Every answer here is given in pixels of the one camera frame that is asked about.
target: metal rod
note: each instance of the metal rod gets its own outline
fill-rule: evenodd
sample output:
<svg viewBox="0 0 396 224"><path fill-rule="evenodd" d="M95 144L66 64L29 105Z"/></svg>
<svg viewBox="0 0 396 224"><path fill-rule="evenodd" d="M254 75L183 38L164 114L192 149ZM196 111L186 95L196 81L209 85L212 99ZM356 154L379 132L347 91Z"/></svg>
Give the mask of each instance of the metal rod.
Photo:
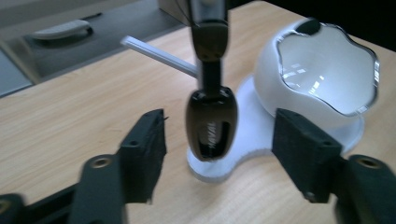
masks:
<svg viewBox="0 0 396 224"><path fill-rule="evenodd" d="M160 63L167 64L187 75L197 78L196 66L187 63L161 49L154 48L151 45L131 36L125 36L121 40L121 44L125 47L128 47L129 49L133 49L139 53L142 53Z"/></svg>

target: gray floor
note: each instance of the gray floor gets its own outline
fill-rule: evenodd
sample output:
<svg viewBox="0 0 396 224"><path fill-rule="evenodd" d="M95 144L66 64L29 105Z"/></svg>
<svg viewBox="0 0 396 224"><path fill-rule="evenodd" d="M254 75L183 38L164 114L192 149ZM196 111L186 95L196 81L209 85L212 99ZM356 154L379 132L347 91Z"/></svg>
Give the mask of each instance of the gray floor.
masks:
<svg viewBox="0 0 396 224"><path fill-rule="evenodd" d="M126 50L120 40L126 35L142 41L170 33L184 25L158 8L157 0L143 0L84 18L93 35L82 32L43 43L26 36L43 81Z"/></svg>

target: white bowl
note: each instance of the white bowl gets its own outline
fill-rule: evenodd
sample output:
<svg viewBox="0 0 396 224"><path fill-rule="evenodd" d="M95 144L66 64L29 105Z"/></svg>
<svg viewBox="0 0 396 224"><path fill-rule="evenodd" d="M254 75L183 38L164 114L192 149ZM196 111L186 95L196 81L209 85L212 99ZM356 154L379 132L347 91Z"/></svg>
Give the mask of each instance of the white bowl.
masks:
<svg viewBox="0 0 396 224"><path fill-rule="evenodd" d="M311 19L277 33L263 48L254 73L255 90L271 115L288 109L322 129L358 119L375 102L378 81L374 52L340 27Z"/></svg>

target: light wood surface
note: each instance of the light wood surface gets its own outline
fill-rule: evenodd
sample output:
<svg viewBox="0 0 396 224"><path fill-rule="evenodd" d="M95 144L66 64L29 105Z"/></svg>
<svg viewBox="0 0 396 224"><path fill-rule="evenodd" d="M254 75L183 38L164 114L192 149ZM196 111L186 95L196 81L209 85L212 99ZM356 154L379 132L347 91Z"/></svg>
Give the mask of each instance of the light wood surface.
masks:
<svg viewBox="0 0 396 224"><path fill-rule="evenodd" d="M266 2L230 12L231 43L224 85L237 91L254 71L262 46L301 16ZM381 62L379 98L364 136L350 154L364 154L396 170L396 53L356 39ZM188 28L149 42L194 62ZM144 113L164 108L168 153L153 205L128 204L131 223L335 223L333 202L311 204L275 157L241 164L221 184L194 178L186 160L185 106L196 80L125 50L0 100L0 194L36 202L78 181L84 161L115 153Z"/></svg>

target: white stand base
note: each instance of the white stand base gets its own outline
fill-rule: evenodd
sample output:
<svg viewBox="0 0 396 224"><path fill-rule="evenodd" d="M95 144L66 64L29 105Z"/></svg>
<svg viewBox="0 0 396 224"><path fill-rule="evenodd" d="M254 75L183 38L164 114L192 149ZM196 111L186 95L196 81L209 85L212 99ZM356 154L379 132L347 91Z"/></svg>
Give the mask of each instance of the white stand base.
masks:
<svg viewBox="0 0 396 224"><path fill-rule="evenodd" d="M253 76L247 77L239 87L236 101L238 126L230 151L224 158L217 161L199 161L188 148L187 161L192 173L199 180L209 183L222 182L241 162L259 156L273 155L271 147L275 119L260 104L254 90ZM343 153L359 142L363 131L363 117L346 127L325 130L343 145Z"/></svg>

